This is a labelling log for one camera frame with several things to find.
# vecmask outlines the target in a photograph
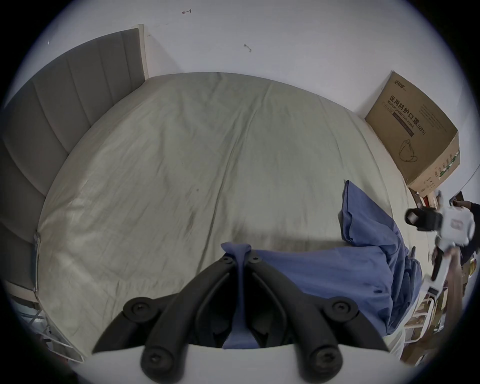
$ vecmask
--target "blue duvet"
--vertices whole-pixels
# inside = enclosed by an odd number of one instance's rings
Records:
[[[392,333],[418,296],[420,264],[408,249],[395,221],[351,181],[345,183],[342,237],[354,247],[327,251],[273,252],[257,250],[264,261],[292,280],[303,292],[354,300],[381,336]],[[243,265],[248,244],[224,243],[222,248]],[[257,348],[244,320],[243,279],[232,332],[223,348]]]

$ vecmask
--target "gray headboard panel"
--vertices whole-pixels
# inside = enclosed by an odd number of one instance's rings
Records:
[[[139,29],[99,37],[42,68],[0,115],[0,276],[34,290],[34,233],[68,154],[145,81]]]

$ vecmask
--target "white object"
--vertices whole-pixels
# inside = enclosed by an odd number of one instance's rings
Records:
[[[473,213],[465,207],[442,206],[439,212],[443,216],[442,227],[438,231],[440,238],[437,246],[447,251],[450,246],[468,245],[475,233]]]
[[[339,345],[340,372],[329,384],[404,383],[418,368],[406,365],[388,352]],[[154,384],[141,370],[144,347],[100,352],[74,370],[92,384]],[[179,384],[296,384],[299,375],[293,344],[258,349],[221,349],[188,345],[185,370]]]
[[[405,329],[413,329],[414,334],[417,334],[417,337],[406,340],[405,343],[414,343],[419,341],[427,329],[430,327],[432,323],[432,313],[435,307],[435,300],[433,298],[424,299],[417,310],[413,313],[412,318],[405,324]]]

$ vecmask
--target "mattress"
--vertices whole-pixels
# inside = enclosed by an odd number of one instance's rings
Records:
[[[318,95],[267,79],[148,79],[72,150],[38,231],[41,306],[88,356],[138,296],[176,293],[223,242],[301,252],[347,246],[338,215],[351,180],[398,224],[431,272],[415,203],[371,127]]]

